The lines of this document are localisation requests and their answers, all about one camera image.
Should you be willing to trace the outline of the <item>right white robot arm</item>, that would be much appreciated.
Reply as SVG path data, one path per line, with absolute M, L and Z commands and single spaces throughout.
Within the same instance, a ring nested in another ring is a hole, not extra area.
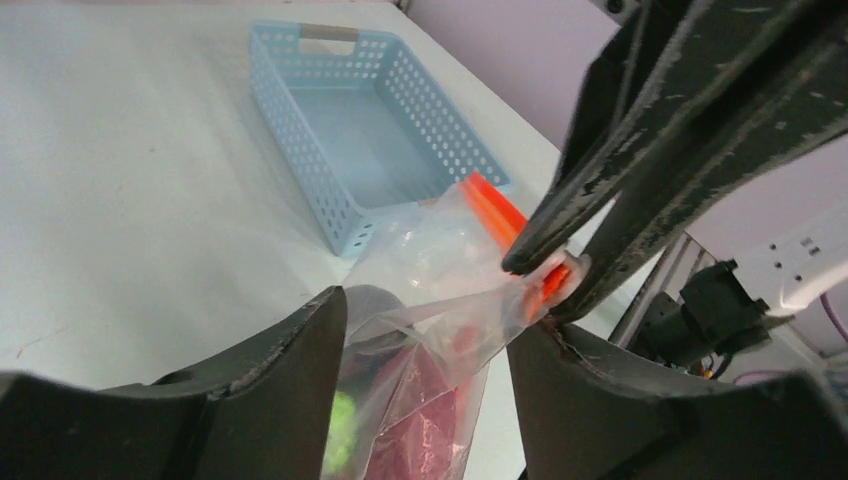
M 847 132 L 843 1 L 640 1 L 590 65 L 553 182 L 506 253 L 528 275 L 596 213 L 590 265 L 551 311 L 594 309 L 716 202 Z M 847 275 L 847 216 L 693 276 L 637 336 L 678 366 L 767 338 Z

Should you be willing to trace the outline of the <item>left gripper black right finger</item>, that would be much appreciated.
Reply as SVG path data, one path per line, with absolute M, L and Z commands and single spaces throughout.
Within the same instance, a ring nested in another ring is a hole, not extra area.
M 847 414 L 814 377 L 735 386 L 576 325 L 508 346 L 530 479 L 843 479 Z

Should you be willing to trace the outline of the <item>clear zip bag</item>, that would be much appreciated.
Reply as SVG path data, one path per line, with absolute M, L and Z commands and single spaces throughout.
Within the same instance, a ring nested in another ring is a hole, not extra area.
M 458 429 L 447 479 L 464 475 L 493 357 L 573 293 L 589 259 L 556 250 L 527 275 L 501 261 L 525 216 L 481 174 L 434 204 L 381 226 L 344 282 L 347 332 L 336 391 L 357 405 L 357 442 L 348 464 L 325 479 L 365 477 L 380 414 L 378 371 L 420 346 L 458 390 Z

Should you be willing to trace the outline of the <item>dark red toy fruit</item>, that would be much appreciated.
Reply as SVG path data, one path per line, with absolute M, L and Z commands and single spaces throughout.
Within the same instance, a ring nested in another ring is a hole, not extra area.
M 373 399 L 386 406 L 365 473 L 367 479 L 447 479 L 458 429 L 458 390 L 429 352 L 402 349 L 378 371 Z

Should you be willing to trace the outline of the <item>green toy pepper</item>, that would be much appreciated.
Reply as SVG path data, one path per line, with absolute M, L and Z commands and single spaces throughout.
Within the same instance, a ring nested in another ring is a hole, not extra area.
M 332 403 L 322 473 L 334 475 L 349 462 L 357 442 L 357 405 L 347 393 L 336 391 Z

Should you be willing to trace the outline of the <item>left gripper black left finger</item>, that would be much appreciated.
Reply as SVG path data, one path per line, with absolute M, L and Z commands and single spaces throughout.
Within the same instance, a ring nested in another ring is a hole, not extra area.
M 332 286 L 286 319 L 156 382 L 95 391 L 5 372 L 5 479 L 316 479 L 347 305 Z

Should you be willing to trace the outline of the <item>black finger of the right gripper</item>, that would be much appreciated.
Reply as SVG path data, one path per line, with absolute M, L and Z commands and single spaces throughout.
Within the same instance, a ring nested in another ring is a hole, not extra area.
M 810 1 L 645 1 L 584 76 L 552 184 L 505 254 L 527 275 L 619 191 L 658 184 L 671 148 L 707 138 L 765 91 L 767 56 Z
M 776 74 L 764 92 L 707 138 L 672 147 L 653 168 L 657 185 L 625 188 L 600 209 L 606 217 L 584 248 L 590 267 L 554 319 L 582 319 L 713 204 L 846 134 L 847 5 L 810 2 L 768 50 Z

